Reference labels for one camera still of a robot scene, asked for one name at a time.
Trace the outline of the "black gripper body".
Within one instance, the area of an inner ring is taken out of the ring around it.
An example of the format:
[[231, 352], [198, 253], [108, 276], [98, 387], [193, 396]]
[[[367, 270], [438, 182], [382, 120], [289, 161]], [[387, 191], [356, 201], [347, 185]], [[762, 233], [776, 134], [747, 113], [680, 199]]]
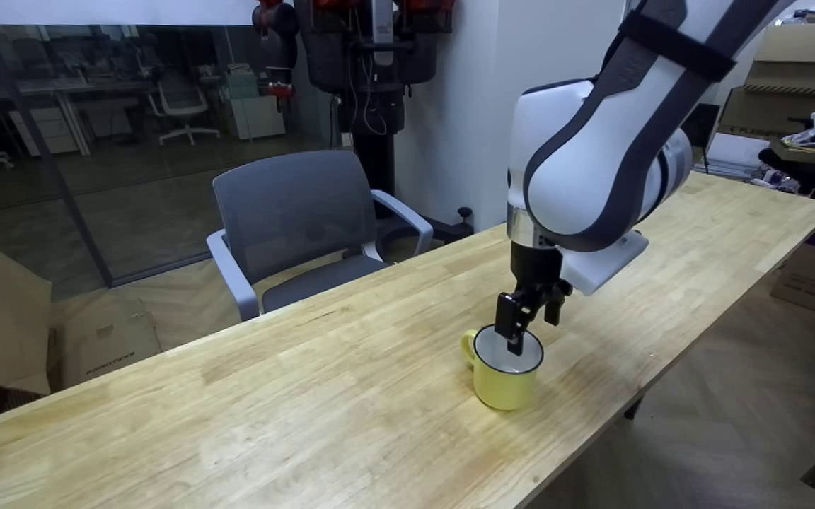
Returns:
[[561, 270], [564, 254], [556, 250], [528, 250], [521, 245], [511, 247], [511, 295], [528, 310], [531, 318], [547, 311], [554, 284], [564, 280]]

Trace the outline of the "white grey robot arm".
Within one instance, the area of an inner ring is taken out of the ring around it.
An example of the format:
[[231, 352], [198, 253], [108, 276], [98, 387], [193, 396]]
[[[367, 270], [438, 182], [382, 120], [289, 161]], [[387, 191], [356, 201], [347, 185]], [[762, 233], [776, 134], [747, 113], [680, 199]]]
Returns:
[[554, 324], [646, 253], [637, 226], [694, 167], [681, 134], [704, 92], [796, 0], [639, 0], [589, 81], [515, 102], [506, 236], [515, 287], [496, 335], [518, 355], [531, 319]]

